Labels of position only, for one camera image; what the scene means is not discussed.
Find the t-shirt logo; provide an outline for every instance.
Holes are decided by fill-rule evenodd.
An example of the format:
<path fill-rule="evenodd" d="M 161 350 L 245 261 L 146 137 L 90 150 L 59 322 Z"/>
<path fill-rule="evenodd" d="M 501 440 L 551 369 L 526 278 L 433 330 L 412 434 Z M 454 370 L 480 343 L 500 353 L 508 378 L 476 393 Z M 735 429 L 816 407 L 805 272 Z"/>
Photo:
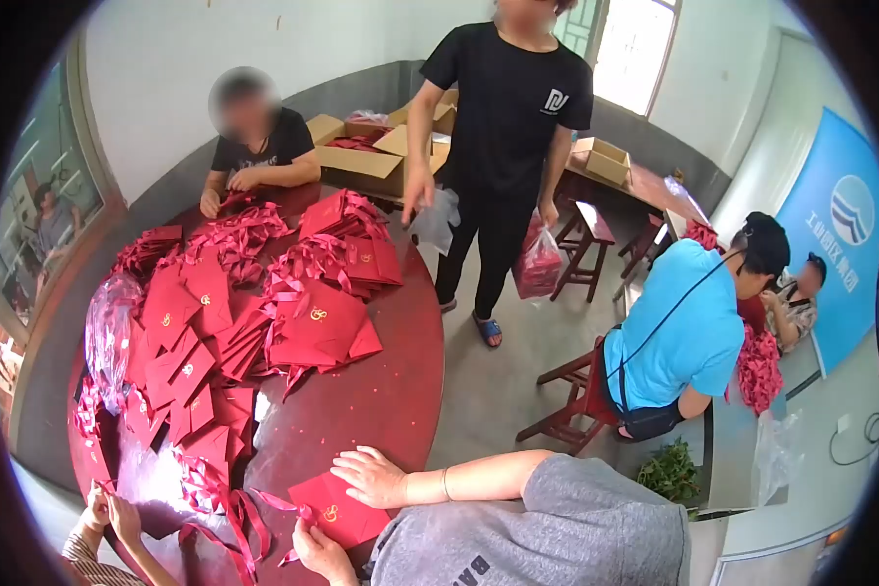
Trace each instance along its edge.
<path fill-rule="evenodd" d="M 563 108 L 566 100 L 570 100 L 570 97 L 564 96 L 563 92 L 559 89 L 552 89 L 550 90 L 550 96 L 547 98 L 547 103 L 544 104 L 544 107 L 541 109 L 541 111 L 545 114 L 556 116 L 557 112 L 560 111 L 561 108 Z"/>

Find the gray t-shirt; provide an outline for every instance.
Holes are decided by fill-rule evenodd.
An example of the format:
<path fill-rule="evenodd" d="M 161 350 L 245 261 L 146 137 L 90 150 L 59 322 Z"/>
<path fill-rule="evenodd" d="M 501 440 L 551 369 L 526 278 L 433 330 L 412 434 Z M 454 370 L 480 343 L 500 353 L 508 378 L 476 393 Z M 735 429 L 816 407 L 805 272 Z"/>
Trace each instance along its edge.
<path fill-rule="evenodd" d="M 49 217 L 39 218 L 39 246 L 43 254 L 48 254 L 52 249 L 57 249 L 65 242 L 59 242 L 65 231 L 75 224 L 72 216 L 72 205 L 62 198 L 55 201 L 55 207 Z"/>
<path fill-rule="evenodd" d="M 404 509 L 372 561 L 371 586 L 686 585 L 687 511 L 601 460 L 558 454 L 523 502 Z"/>

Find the black t-shirt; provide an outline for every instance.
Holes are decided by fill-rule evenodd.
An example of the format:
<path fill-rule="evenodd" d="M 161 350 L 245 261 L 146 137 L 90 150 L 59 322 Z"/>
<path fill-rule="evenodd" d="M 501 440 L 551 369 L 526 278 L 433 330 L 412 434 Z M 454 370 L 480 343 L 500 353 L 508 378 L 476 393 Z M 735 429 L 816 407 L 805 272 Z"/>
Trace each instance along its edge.
<path fill-rule="evenodd" d="M 563 44 L 526 51 L 493 22 L 465 24 L 420 69 L 435 85 L 459 83 L 449 180 L 461 196 L 536 201 L 557 124 L 587 130 L 592 69 Z"/>
<path fill-rule="evenodd" d="M 313 138 L 303 116 L 289 108 L 280 108 L 280 119 L 267 137 L 266 148 L 255 154 L 247 145 L 219 137 L 218 145 L 214 148 L 214 158 L 211 160 L 211 170 L 290 165 L 294 158 L 305 155 L 314 148 Z"/>

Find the round table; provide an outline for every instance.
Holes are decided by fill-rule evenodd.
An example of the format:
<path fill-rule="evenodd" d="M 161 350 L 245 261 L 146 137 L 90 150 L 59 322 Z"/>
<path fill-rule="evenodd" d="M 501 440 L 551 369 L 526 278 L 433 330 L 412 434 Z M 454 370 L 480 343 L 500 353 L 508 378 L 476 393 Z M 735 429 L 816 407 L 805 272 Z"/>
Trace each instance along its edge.
<path fill-rule="evenodd" d="M 312 184 L 300 188 L 273 189 L 263 199 L 282 206 L 288 224 L 306 206 L 335 193 L 334 188 Z M 169 224 L 181 224 L 188 238 L 205 218 L 198 206 Z M 332 466 L 337 452 L 355 445 L 372 445 L 408 472 L 423 469 L 440 416 L 443 381 L 443 333 L 433 282 L 418 250 L 401 231 L 399 222 L 388 226 L 398 251 L 404 276 L 402 287 L 385 286 L 367 304 L 368 314 L 384 350 L 335 373 L 315 370 L 297 390 L 280 398 L 284 378 L 271 376 L 260 381 L 271 407 L 254 435 L 253 457 L 240 458 L 231 473 L 232 487 L 258 488 L 287 498 L 287 489 Z M 262 255 L 279 255 L 295 242 L 295 234 L 268 242 Z M 144 543 L 174 576 L 187 584 L 237 584 L 237 571 L 224 549 L 194 533 L 180 545 L 177 535 L 186 522 L 211 529 L 226 544 L 236 546 L 225 516 L 202 515 L 182 501 L 178 465 L 164 438 L 158 453 L 140 450 L 122 419 L 102 412 L 102 445 L 105 457 L 119 462 L 117 493 L 134 502 L 141 512 Z M 81 437 L 69 416 L 69 444 L 82 495 L 90 490 L 91 478 L 82 464 Z M 116 445 L 118 454 L 109 454 Z M 257 564 L 262 584 L 325 584 L 316 574 L 296 562 L 277 567 L 293 546 L 291 535 L 296 515 L 276 510 L 254 499 L 267 525 L 273 544 L 267 558 Z M 246 530 L 252 549 L 258 550 L 257 534 Z M 141 576 L 139 569 L 108 527 L 108 542 L 118 555 Z M 370 554 L 374 540 L 353 547 L 349 555 L 356 567 Z"/>

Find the green plant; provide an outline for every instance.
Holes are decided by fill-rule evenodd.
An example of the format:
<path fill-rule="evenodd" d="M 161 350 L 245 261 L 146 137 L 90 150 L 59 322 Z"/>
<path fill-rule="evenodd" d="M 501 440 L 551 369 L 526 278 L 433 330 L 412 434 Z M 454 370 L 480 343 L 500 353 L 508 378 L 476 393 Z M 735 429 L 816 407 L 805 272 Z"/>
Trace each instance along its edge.
<path fill-rule="evenodd" d="M 684 502 L 700 494 L 697 472 L 687 449 L 687 442 L 678 438 L 655 453 L 638 470 L 637 482 L 671 502 Z"/>

